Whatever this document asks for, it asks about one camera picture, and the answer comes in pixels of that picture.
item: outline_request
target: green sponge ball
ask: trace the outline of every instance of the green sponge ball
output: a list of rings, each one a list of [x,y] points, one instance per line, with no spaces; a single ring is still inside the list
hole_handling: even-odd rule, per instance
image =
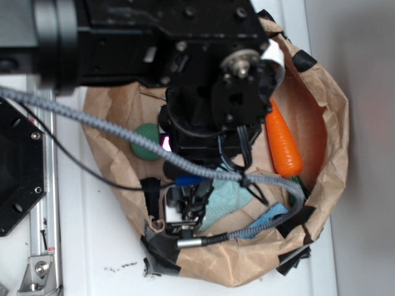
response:
[[[145,123],[143,125],[140,125],[135,130],[135,132],[159,144],[158,127],[155,124]],[[160,159],[158,155],[148,151],[147,149],[142,148],[139,145],[131,144],[131,149],[138,158],[151,161]]]

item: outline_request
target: blue towel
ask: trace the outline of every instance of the blue towel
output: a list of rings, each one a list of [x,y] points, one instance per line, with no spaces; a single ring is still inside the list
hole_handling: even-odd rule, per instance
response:
[[[282,203],[278,202],[274,206],[269,208],[269,211],[264,213],[257,220],[255,220],[255,222],[253,222],[250,226],[248,226],[248,228],[253,228],[253,227],[265,225],[265,224],[269,223],[270,219],[272,219],[273,217],[276,217],[277,215],[285,214],[285,213],[288,213],[288,209],[286,207],[284,207],[284,205]],[[258,233],[257,234],[246,234],[243,236],[239,236],[238,238],[239,239],[253,239],[257,235],[258,235]]]
[[[200,232],[207,230],[224,216],[245,207],[252,199],[251,193],[241,188],[237,182],[214,180],[213,187]]]

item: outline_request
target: black metal bracket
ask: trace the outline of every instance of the black metal bracket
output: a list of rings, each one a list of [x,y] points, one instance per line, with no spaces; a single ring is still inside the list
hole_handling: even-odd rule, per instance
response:
[[[0,97],[0,237],[45,195],[44,133]]]

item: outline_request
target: toy carrot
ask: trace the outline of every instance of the toy carrot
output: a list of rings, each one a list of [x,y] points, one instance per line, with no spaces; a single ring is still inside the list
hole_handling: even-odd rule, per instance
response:
[[[266,116],[266,130],[274,167],[279,175],[290,178],[301,185],[307,200],[310,192],[299,177],[303,168],[301,154],[276,103],[273,99],[270,99],[270,102],[272,103],[272,112]],[[293,196],[290,197],[290,202],[294,203]]]

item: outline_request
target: black tape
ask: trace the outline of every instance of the black tape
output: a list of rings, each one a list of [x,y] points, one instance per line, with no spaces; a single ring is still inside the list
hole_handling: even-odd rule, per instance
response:
[[[156,189],[156,191],[144,191],[144,196],[146,198],[146,205],[148,210],[148,215],[153,216],[155,220],[159,219],[159,192],[160,192],[160,179],[157,178],[146,178],[140,180],[141,187],[143,190]]]
[[[311,215],[314,213],[315,208],[305,205],[302,210],[292,219],[284,222],[283,224],[277,226],[277,230],[281,233],[281,235],[285,238],[295,227],[299,225],[303,225],[310,219]],[[306,235],[310,237],[306,228],[304,228]]]
[[[272,22],[276,22],[274,20],[274,18],[272,17],[271,14],[269,14],[265,9],[262,9],[260,12],[257,13],[258,17],[260,17],[261,19],[266,19],[266,20],[271,20]],[[288,39],[288,37],[285,35],[284,31],[281,32],[274,32],[273,34],[269,35],[268,38],[272,39],[274,37],[276,37],[277,35],[283,35],[283,37],[285,39]]]
[[[176,249],[177,239],[155,234],[146,228],[146,235],[141,237],[141,246],[147,256],[147,274],[167,274],[177,276],[181,268],[176,262],[180,251]]]
[[[262,9],[260,12],[257,13],[258,17],[262,19],[271,20],[272,22],[276,22],[271,14],[269,14],[265,9]]]
[[[303,246],[292,252],[278,256],[278,259],[280,260],[280,266],[276,268],[276,270],[279,273],[281,273],[283,276],[286,276],[289,273],[289,271],[292,269],[292,267],[297,268],[301,259],[310,258],[310,257],[311,257],[310,247]]]
[[[293,56],[292,61],[299,73],[310,70],[317,63],[311,55],[302,49]]]

